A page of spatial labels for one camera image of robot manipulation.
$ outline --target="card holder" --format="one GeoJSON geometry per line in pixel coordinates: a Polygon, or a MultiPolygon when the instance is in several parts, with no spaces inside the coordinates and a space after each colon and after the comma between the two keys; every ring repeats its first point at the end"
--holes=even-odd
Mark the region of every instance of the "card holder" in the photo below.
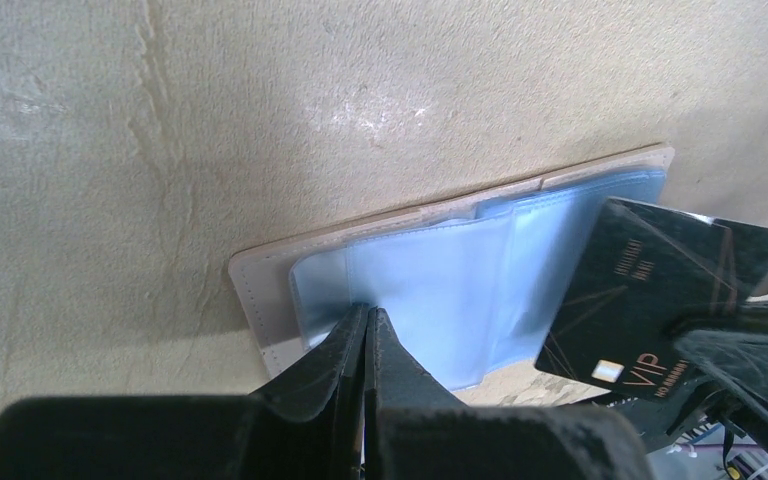
{"type": "Polygon", "coordinates": [[[302,258],[290,272],[302,338],[318,344],[330,319],[370,303],[440,383],[476,385],[540,351],[605,198],[654,202],[665,179],[661,169],[610,173],[302,258]]]}

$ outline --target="black card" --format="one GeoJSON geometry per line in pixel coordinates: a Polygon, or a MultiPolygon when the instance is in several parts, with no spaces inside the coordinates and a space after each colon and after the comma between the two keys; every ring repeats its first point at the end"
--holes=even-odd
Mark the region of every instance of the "black card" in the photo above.
{"type": "Polygon", "coordinates": [[[690,372],[665,331],[728,315],[768,272],[768,228],[631,200],[605,202],[536,366],[644,399],[690,372]]]}

